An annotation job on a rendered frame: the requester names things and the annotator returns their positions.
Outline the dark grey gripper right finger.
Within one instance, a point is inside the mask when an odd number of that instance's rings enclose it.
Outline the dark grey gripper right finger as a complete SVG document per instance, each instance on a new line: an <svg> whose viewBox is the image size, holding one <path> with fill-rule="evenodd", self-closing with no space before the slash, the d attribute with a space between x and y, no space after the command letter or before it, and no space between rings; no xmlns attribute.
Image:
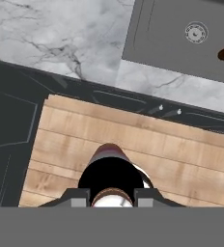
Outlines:
<svg viewBox="0 0 224 247"><path fill-rule="evenodd" d="M183 205L164 198L155 188L140 188L134 190L134 205L136 207L165 207Z"/></svg>

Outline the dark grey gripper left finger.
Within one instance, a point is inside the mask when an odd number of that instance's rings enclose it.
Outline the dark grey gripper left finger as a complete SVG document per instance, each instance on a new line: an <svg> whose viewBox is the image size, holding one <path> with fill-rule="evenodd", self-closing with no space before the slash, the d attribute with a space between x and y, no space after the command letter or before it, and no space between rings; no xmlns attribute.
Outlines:
<svg viewBox="0 0 224 247"><path fill-rule="evenodd" d="M42 205L47 206L64 206L64 207L89 207L90 190L84 188L68 188L64 194L55 200Z"/></svg>

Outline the grey sink basin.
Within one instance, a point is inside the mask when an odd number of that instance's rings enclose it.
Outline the grey sink basin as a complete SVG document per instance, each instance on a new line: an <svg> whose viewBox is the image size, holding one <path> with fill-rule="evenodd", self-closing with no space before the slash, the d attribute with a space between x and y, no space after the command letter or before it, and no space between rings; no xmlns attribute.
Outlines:
<svg viewBox="0 0 224 247"><path fill-rule="evenodd" d="M192 21L208 27L204 42L185 37ZM123 58L224 83L223 48L224 0L135 0Z"/></svg>

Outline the black and white round object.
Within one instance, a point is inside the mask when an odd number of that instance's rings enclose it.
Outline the black and white round object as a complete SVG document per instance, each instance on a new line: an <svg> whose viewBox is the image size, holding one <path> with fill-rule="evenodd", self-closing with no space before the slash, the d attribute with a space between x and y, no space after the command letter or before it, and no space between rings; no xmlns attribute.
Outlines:
<svg viewBox="0 0 224 247"><path fill-rule="evenodd" d="M153 187L148 174L134 165L123 150L115 144L103 144L97 148L83 171L79 188L90 190L90 204L109 196L119 196L134 205L134 189Z"/></svg>

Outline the round metal sink drain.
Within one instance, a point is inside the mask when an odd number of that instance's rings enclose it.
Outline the round metal sink drain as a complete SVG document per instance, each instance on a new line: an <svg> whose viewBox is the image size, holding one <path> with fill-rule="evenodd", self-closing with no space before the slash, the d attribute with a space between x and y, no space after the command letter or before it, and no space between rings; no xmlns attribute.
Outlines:
<svg viewBox="0 0 224 247"><path fill-rule="evenodd" d="M192 21L185 27L184 33L190 42L199 44L208 38L209 29L203 22Z"/></svg>

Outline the dark grey cupboard door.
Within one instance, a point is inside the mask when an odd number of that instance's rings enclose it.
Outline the dark grey cupboard door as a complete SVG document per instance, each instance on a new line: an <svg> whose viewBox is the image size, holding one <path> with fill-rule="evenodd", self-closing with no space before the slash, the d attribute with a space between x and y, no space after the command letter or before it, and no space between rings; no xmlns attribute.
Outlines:
<svg viewBox="0 0 224 247"><path fill-rule="evenodd" d="M107 102L107 103L117 102L121 104L129 103L129 104L139 104L139 105L146 104L145 101L142 101L139 99L134 99L134 98L127 97L127 96L110 94L110 93L103 92L103 91L94 91L93 97L98 102L102 102L102 101Z"/></svg>
<svg viewBox="0 0 224 247"><path fill-rule="evenodd" d="M224 120L198 113L186 113L185 116L196 126L224 130Z"/></svg>

